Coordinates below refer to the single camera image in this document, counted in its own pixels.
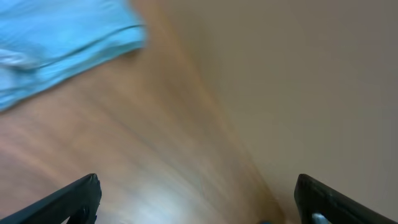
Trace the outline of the light blue denim shorts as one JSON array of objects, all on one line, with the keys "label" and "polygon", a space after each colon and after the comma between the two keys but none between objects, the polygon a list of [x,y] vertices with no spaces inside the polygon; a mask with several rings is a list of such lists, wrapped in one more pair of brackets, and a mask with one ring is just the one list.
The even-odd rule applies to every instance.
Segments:
[{"label": "light blue denim shorts", "polygon": [[1,0],[1,110],[145,45],[122,0]]}]

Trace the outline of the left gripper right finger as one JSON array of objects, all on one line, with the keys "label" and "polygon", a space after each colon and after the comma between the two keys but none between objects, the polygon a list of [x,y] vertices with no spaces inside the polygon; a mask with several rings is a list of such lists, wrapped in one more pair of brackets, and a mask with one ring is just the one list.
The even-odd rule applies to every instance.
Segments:
[{"label": "left gripper right finger", "polygon": [[307,174],[298,176],[294,199],[302,224],[397,224]]}]

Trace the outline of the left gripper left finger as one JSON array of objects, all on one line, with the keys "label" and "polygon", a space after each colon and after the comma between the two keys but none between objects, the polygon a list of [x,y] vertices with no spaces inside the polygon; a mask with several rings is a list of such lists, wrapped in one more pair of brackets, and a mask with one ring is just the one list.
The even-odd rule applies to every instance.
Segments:
[{"label": "left gripper left finger", "polygon": [[102,196],[96,174],[88,174],[28,207],[1,220],[1,224],[94,224]]}]

